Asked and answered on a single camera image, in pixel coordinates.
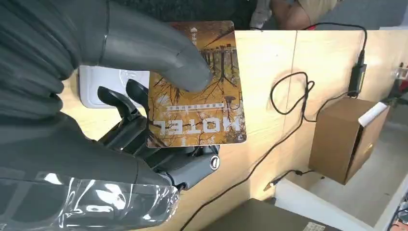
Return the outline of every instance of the plastic wrap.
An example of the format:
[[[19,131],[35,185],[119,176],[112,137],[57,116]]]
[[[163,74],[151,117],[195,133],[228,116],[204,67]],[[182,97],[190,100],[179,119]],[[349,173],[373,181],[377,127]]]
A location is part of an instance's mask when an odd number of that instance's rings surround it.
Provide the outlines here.
[[[0,178],[0,231],[122,231],[157,226],[174,214],[173,186],[81,180],[54,173]]]

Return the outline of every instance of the power adapter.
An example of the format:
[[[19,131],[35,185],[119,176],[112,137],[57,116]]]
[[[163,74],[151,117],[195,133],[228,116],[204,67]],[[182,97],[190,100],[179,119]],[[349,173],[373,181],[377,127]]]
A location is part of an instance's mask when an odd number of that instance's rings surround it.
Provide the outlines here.
[[[351,69],[350,83],[348,85],[348,96],[357,97],[363,87],[364,75],[366,73],[367,64],[364,63],[365,51],[362,50],[358,57],[356,65]]]

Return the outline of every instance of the gray floor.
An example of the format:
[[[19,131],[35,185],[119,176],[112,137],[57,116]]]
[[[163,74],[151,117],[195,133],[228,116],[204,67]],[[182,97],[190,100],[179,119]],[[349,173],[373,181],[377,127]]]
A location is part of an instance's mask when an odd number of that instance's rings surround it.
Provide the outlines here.
[[[256,0],[113,0],[161,21],[232,20],[248,29]],[[370,30],[401,24],[408,0],[344,0],[321,21],[358,24]],[[273,20],[264,29],[276,29]],[[350,29],[322,26],[319,29]]]
[[[408,174],[407,115],[408,105],[399,105],[385,123],[371,157],[346,185],[325,178],[309,191],[375,226]]]

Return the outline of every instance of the white label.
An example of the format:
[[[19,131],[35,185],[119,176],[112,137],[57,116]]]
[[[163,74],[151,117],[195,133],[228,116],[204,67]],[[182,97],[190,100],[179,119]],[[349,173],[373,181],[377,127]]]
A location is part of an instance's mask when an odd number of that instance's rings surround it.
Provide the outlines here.
[[[365,127],[386,108],[387,105],[385,105],[382,102],[379,102],[376,105],[374,105],[371,109],[369,109],[364,115],[358,118],[358,122],[360,123],[361,126]]]
[[[326,226],[322,226],[313,222],[309,222],[303,231],[323,231]]]

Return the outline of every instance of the gray robotic arm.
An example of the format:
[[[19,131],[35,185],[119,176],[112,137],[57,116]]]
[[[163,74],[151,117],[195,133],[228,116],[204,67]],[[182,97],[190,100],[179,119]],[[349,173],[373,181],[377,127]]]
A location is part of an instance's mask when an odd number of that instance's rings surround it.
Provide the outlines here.
[[[171,213],[155,216],[159,218],[154,221],[148,217],[135,219],[151,210],[143,204],[130,203],[130,198],[140,198],[134,193],[151,195],[144,187],[155,185],[154,188],[163,190],[162,195],[175,194],[169,193],[171,187],[192,187],[213,171],[207,171],[208,167],[211,169],[209,162],[215,166],[218,163],[208,158],[216,154],[214,148],[179,149],[170,154],[171,158],[165,158],[165,149],[149,153],[140,143],[137,146],[148,132],[144,129],[146,118],[138,116],[131,105],[124,110],[118,103],[122,100],[117,100],[120,96],[112,102],[119,105],[122,121],[100,142],[89,140],[73,118],[60,112],[62,102],[57,94],[64,88],[62,80],[71,76],[80,64],[152,70],[179,88],[203,89],[211,80],[210,70],[196,48],[179,32],[108,0],[3,0],[0,33],[0,229],[18,230],[13,228],[16,225],[29,230],[49,225],[50,220],[60,219],[61,214],[73,217],[79,210],[66,212],[66,202],[71,200],[57,195],[71,192],[75,182],[77,189],[73,192],[77,196],[81,192],[82,199],[89,196],[92,200],[93,186],[97,187],[93,191],[96,194],[102,193],[101,187],[116,192],[122,189],[129,195],[125,198],[129,198],[126,205],[131,209],[125,211],[117,202],[107,200],[108,207],[122,208],[122,213],[115,211],[108,213],[113,217],[98,217],[102,213],[93,215],[93,209],[109,210],[107,205],[86,206],[91,213],[89,220],[57,223],[58,227],[68,228],[68,224],[71,229],[78,225],[78,230],[91,227],[121,230],[120,227],[159,225]],[[201,169],[204,163],[208,164],[203,168],[206,170]],[[59,180],[46,185],[49,176]],[[153,203],[154,213],[168,210],[170,198],[173,197],[162,198],[161,204]],[[145,197],[139,200],[143,201],[147,201]],[[101,219],[105,224],[98,224]],[[135,223],[121,224],[125,221]]]

